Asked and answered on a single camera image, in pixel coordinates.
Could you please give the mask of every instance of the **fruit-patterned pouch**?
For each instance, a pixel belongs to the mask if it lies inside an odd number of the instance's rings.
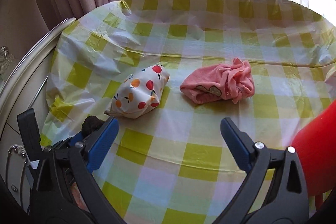
[[[153,110],[160,104],[169,73],[162,65],[143,69],[120,85],[105,110],[105,114],[135,119]]]

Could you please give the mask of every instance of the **pink sock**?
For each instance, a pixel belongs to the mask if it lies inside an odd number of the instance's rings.
[[[251,65],[235,57],[231,66],[219,64],[199,68],[183,81],[180,90],[196,104],[221,99],[232,99],[236,104],[254,95]]]

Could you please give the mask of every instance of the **wrinkled plastic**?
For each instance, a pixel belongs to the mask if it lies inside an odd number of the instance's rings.
[[[335,98],[335,27],[288,0],[122,0],[64,30],[47,83],[42,145],[103,114],[132,73],[166,62],[160,105],[118,118],[120,131],[95,179],[127,223],[211,223],[245,175],[219,132],[229,116],[269,148],[284,148]],[[252,67],[255,95],[195,105],[179,86],[195,69],[234,57]],[[262,195],[272,173],[257,198]]]

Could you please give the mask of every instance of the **ruffled pink fabric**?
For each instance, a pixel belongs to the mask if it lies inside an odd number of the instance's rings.
[[[219,64],[203,67],[190,74],[180,90],[196,104],[217,100],[239,100],[254,95],[254,81],[248,61],[233,59],[232,65]]]

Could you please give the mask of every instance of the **plastic tablecloth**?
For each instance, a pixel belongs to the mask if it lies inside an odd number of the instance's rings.
[[[253,97],[195,105],[180,92],[196,68],[236,56],[251,63]],[[161,104],[138,119],[119,118],[117,139],[94,177],[127,223],[211,223],[245,178],[220,120],[229,116],[253,140],[285,148],[335,98],[335,60],[335,27],[288,0],[111,2],[59,39],[41,144],[75,135],[88,115],[106,119],[129,74],[164,62],[170,79]]]

